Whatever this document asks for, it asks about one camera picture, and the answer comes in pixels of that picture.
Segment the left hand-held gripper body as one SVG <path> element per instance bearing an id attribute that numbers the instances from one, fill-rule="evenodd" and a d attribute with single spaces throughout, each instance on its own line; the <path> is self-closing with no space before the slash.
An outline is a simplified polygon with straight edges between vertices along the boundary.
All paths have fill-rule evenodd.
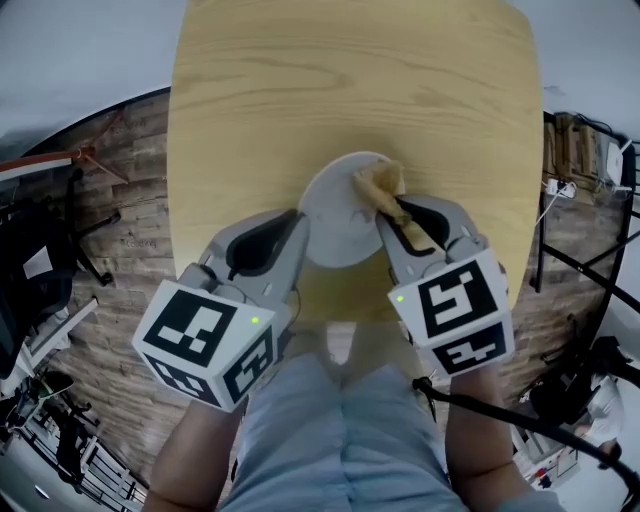
<path id="1" fill-rule="evenodd" d="M 285 302 L 253 297 L 210 251 L 179 280 L 163 281 L 134 334 L 134 349 L 166 386 L 233 411 L 280 356 L 292 313 Z"/>

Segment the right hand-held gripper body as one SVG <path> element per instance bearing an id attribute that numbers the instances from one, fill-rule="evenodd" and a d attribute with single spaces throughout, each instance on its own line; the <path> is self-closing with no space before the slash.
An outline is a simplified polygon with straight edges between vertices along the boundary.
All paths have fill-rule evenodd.
<path id="1" fill-rule="evenodd" d="M 460 238 L 445 254 L 443 268 L 396 285 L 388 297 L 418 350 L 454 377 L 511 355 L 514 331 L 495 252 Z"/>

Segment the white round plate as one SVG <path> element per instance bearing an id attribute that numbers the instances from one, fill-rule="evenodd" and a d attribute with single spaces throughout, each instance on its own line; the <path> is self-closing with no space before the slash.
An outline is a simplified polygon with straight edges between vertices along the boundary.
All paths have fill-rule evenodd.
<path id="1" fill-rule="evenodd" d="M 356 191 L 353 175 L 388 157 L 370 151 L 343 155 L 311 180 L 298 209 L 311 223 L 307 258 L 330 269 L 357 265 L 382 247 L 376 210 Z"/>

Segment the person's left forearm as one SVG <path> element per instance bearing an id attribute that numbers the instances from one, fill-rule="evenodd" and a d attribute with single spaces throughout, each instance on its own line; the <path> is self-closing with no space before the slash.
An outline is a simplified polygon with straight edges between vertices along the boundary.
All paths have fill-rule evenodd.
<path id="1" fill-rule="evenodd" d="M 231 413 L 190 403 L 152 468 L 142 512 L 214 512 L 247 403 Z"/>

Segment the person's right forearm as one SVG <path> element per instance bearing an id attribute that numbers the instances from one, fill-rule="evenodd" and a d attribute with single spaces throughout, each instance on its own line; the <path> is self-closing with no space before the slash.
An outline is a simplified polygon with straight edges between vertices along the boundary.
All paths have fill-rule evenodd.
<path id="1" fill-rule="evenodd" d="M 506 423 L 452 405 L 445 449 L 452 488 L 473 512 L 495 512 L 526 490 Z"/>

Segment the white power strip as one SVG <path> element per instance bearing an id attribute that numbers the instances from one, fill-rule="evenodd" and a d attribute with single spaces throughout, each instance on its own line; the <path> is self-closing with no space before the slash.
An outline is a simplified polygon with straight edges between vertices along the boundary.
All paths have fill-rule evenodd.
<path id="1" fill-rule="evenodd" d="M 544 192 L 552 197 L 561 197 L 566 199 L 574 199 L 577 193 L 577 186 L 574 182 L 565 182 L 557 179 L 549 179 L 543 182 Z"/>

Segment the wooden crate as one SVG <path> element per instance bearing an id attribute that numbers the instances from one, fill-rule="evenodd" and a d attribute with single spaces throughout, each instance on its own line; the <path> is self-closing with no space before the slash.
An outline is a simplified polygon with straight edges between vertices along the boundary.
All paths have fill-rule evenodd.
<path id="1" fill-rule="evenodd" d="M 609 135 L 579 114 L 544 113 L 543 121 L 542 171 L 593 190 L 606 177 Z"/>

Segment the black metal rack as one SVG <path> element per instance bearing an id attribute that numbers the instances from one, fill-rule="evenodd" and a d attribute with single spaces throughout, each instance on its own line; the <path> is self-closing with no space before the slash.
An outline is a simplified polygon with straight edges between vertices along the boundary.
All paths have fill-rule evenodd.
<path id="1" fill-rule="evenodd" d="M 26 442 L 68 490 L 108 512 L 141 511 L 147 485 L 102 443 L 99 422 L 68 400 L 0 401 L 0 447 L 14 440 Z"/>

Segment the white router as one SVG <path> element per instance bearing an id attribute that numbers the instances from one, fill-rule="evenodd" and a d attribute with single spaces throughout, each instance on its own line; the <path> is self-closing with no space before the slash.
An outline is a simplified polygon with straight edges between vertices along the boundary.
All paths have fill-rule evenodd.
<path id="1" fill-rule="evenodd" d="M 608 144 L 605 172 L 608 181 L 615 186 L 621 185 L 624 161 L 623 154 L 632 144 L 633 142 L 631 140 L 627 140 L 622 146 L 619 146 L 615 142 Z"/>

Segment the person's light blue shirt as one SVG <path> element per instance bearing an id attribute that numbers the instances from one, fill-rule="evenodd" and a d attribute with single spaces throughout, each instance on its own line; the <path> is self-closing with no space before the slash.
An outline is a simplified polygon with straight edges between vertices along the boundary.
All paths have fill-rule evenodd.
<path id="1" fill-rule="evenodd" d="M 422 371 L 403 340 L 355 341 L 335 373 L 318 351 L 288 357 L 250 401 L 221 512 L 473 512 L 451 485 L 447 425 L 413 386 Z M 495 512 L 565 512 L 522 479 Z"/>

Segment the red-brown coat rack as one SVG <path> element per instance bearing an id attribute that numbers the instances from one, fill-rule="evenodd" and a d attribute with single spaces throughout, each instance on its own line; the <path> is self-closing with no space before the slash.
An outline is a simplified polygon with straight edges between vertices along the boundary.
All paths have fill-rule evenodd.
<path id="1" fill-rule="evenodd" d="M 26 156 L 16 160 L 0 162 L 0 182 L 20 178 L 49 169 L 69 166 L 73 163 L 84 162 L 111 175 L 122 183 L 128 184 L 129 179 L 122 173 L 101 163 L 97 158 L 95 144 L 117 121 L 123 119 L 124 108 L 119 108 L 102 131 L 88 143 L 69 151 L 57 151 L 38 155 Z"/>

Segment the black metal frame stand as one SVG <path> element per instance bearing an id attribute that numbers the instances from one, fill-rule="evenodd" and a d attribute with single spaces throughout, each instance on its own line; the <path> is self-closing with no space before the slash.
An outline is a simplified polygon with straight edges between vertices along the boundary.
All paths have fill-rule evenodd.
<path id="1" fill-rule="evenodd" d="M 631 197 L 623 201 L 623 222 L 621 232 L 616 238 L 616 243 L 603 251 L 602 253 L 594 256 L 586 262 L 579 262 L 573 257 L 561 252 L 560 250 L 548 245 L 546 243 L 546 224 L 542 219 L 538 223 L 538 242 L 537 242 L 537 256 L 536 267 L 533 276 L 530 278 L 529 285 L 535 290 L 536 293 L 540 293 L 542 289 L 542 280 L 544 276 L 544 263 L 545 256 L 549 255 L 559 260 L 564 265 L 576 270 L 582 276 L 593 281 L 599 285 L 605 291 L 605 300 L 608 301 L 611 297 L 615 297 L 620 300 L 625 306 L 630 307 L 634 312 L 640 314 L 640 300 L 634 298 L 629 292 L 624 291 L 616 284 L 617 276 L 619 274 L 622 258 L 624 256 L 624 250 L 632 242 L 640 239 L 640 230 L 636 231 L 632 235 L 627 235 L 628 228 L 630 227 L 631 219 L 640 219 L 640 213 L 635 212 L 633 209 L 633 199 Z M 608 278 L 605 278 L 593 267 L 604 261 L 609 257 L 615 257 L 614 267 Z"/>

